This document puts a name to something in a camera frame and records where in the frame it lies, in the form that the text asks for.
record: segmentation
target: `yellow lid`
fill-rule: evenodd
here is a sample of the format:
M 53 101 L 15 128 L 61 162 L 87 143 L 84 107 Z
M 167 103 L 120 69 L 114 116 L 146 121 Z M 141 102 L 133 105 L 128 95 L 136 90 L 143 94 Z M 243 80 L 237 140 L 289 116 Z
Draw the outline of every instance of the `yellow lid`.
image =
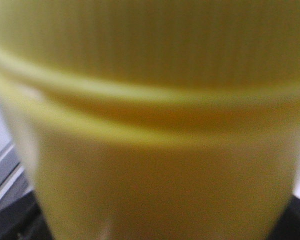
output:
M 300 0 L 0 0 L 0 66 L 68 90 L 299 82 Z

